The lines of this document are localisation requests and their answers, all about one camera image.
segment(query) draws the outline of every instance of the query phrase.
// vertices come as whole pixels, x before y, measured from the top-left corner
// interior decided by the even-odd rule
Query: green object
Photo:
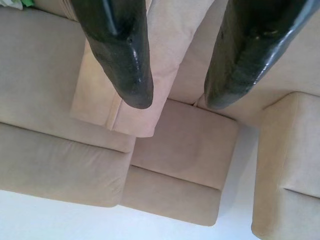
[[[31,7],[31,6],[35,5],[33,0],[21,0],[21,2],[22,2],[26,7]]]

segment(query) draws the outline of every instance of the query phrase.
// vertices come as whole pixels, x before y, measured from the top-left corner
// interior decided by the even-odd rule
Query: white floor
[[[217,223],[203,227],[117,206],[0,191],[0,240],[257,240],[251,233],[258,131],[243,127]]]

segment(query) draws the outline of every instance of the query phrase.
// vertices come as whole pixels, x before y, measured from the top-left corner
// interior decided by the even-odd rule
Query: sofa
[[[215,0],[206,2],[199,26],[189,32],[177,71],[168,71],[174,81],[163,86],[157,109],[132,118],[108,81],[95,79],[97,65],[86,71],[92,84],[79,88],[90,49],[68,1],[34,3],[23,11],[0,7],[2,190],[99,207],[120,204],[212,226],[240,124],[260,128],[265,108],[289,93],[320,95],[316,13],[249,94],[225,109],[208,109],[203,86],[227,3]],[[156,3],[150,1],[150,14]],[[75,107],[77,93],[92,89],[102,90],[102,97]],[[105,116],[112,111],[119,124]]]

